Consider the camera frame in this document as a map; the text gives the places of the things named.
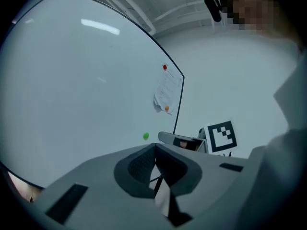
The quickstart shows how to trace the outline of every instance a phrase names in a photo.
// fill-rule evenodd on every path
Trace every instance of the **person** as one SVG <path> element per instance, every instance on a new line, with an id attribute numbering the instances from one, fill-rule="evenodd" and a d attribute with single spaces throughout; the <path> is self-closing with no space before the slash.
<path id="1" fill-rule="evenodd" d="M 302 40 L 277 0 L 220 0 L 220 3 L 222 11 L 234 23 L 244 24 L 265 37 L 288 38 L 302 51 Z"/>

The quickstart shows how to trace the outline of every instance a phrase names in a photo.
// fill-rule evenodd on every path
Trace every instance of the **green magnet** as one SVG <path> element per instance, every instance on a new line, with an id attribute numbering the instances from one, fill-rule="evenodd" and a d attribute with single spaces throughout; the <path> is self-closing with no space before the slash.
<path id="1" fill-rule="evenodd" d="M 149 133 L 146 132 L 146 133 L 143 135 L 143 138 L 144 138 L 144 140 L 147 140 L 148 137 L 149 137 Z"/>

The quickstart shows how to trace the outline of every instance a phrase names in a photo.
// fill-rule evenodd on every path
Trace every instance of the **whiteboard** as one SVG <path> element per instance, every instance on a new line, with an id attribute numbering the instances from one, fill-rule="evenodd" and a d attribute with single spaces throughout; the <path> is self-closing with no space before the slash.
<path id="1" fill-rule="evenodd" d="M 172 115 L 154 105 L 164 64 L 182 79 Z M 31 184 L 47 187 L 88 159 L 175 131 L 183 74 L 97 1 L 43 0 L 7 36 L 0 65 L 0 161 Z"/>

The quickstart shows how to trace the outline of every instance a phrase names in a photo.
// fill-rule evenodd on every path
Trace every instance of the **paper sheet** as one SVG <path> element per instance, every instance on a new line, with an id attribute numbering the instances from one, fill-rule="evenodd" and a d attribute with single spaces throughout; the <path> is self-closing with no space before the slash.
<path id="1" fill-rule="evenodd" d="M 178 76 L 172 69 L 164 70 L 159 80 L 159 85 L 154 93 L 154 103 L 159 105 L 163 111 L 168 106 L 168 114 L 172 114 L 176 106 L 176 93 L 180 91 L 182 76 Z"/>

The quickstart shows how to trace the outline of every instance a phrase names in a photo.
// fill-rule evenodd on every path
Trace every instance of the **gray device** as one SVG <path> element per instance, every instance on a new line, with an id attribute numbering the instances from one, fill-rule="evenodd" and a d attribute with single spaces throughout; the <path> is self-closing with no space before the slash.
<path id="1" fill-rule="evenodd" d="M 248 159 L 158 143 L 125 149 L 82 163 L 25 207 L 50 229 L 251 229 L 297 187 L 305 134 L 290 131 Z M 171 190 L 168 218 L 149 188 L 155 165 Z"/>

